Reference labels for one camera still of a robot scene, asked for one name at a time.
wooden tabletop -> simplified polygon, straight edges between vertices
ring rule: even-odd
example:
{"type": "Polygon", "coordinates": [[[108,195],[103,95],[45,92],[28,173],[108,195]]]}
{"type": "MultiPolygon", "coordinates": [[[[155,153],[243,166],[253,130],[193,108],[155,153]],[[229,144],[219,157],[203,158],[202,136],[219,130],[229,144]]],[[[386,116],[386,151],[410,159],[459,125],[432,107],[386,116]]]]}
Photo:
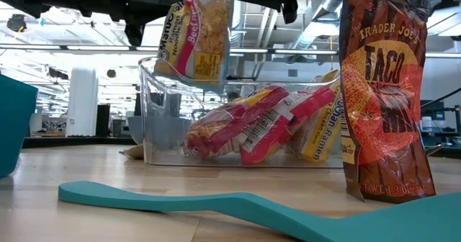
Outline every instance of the wooden tabletop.
{"type": "MultiPolygon", "coordinates": [[[[0,179],[2,242],[293,241],[213,212],[152,213],[58,201],[58,185],[89,180],[146,194],[253,192],[290,207],[341,217],[389,204],[345,192],[340,169],[221,169],[148,166],[120,145],[25,149],[17,170],[0,179]]],[[[439,194],[461,191],[461,161],[430,158],[439,194]]]]}

teal bowl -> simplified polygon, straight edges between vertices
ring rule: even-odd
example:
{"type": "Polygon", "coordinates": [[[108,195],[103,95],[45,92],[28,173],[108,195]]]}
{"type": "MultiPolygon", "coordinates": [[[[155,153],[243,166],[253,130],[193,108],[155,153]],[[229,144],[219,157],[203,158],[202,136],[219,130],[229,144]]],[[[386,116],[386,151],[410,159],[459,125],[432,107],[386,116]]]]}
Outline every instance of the teal bowl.
{"type": "Polygon", "coordinates": [[[35,111],[37,89],[0,75],[0,94],[0,178],[3,178],[16,168],[35,111]]]}

food package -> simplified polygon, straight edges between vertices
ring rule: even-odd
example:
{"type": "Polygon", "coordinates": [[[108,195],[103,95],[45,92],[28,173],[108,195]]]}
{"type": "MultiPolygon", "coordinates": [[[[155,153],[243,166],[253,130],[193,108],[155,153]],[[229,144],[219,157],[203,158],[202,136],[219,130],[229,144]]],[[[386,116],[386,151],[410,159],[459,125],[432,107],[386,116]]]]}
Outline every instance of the food package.
{"type": "Polygon", "coordinates": [[[425,0],[344,0],[339,35],[347,191],[407,202],[435,195],[419,133],[425,0]]]}
{"type": "Polygon", "coordinates": [[[234,0],[183,0],[166,16],[156,75],[221,93],[234,0]]]}
{"type": "Polygon", "coordinates": [[[341,84],[339,70],[334,69],[323,76],[316,76],[315,83],[331,83],[334,100],[309,117],[287,143],[288,151],[309,162],[323,162],[328,158],[341,128],[341,84]]]}
{"type": "Polygon", "coordinates": [[[266,86],[212,110],[190,126],[184,153],[209,158],[238,151],[259,116],[287,95],[282,87],[266,86]]]}
{"type": "Polygon", "coordinates": [[[328,87],[313,94],[306,91],[291,93],[258,119],[241,146],[242,163],[254,165],[276,153],[292,136],[291,127],[303,124],[333,99],[334,94],[328,87]]]}

trader joe's taco shell bag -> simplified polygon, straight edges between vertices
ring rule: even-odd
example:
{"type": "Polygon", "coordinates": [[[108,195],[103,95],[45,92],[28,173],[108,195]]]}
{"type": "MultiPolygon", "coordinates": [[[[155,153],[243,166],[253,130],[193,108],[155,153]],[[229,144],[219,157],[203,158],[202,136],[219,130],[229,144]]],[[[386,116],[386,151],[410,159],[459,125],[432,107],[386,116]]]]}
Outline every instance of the trader joe's taco shell bag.
{"type": "Polygon", "coordinates": [[[347,191],[360,199],[436,194],[418,128],[428,9],[424,0],[344,0],[341,146],[347,191]]]}
{"type": "Polygon", "coordinates": [[[208,91],[223,91],[234,0],[183,0],[171,6],[155,74],[208,91]]]}

yellow noodle package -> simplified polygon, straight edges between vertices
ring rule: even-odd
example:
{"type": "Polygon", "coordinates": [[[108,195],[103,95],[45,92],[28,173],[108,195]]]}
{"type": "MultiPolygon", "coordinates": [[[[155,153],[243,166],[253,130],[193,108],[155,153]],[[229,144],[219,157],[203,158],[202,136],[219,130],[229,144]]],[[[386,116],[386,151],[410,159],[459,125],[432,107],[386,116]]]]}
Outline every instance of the yellow noodle package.
{"type": "Polygon", "coordinates": [[[234,0],[183,0],[171,6],[155,74],[221,92],[227,76],[234,0]]]}
{"type": "Polygon", "coordinates": [[[343,109],[339,70],[335,69],[324,76],[313,79],[316,83],[328,83],[333,91],[334,100],[310,117],[289,140],[288,150],[296,156],[310,162],[322,162],[334,145],[341,127],[340,119],[343,109]]]}

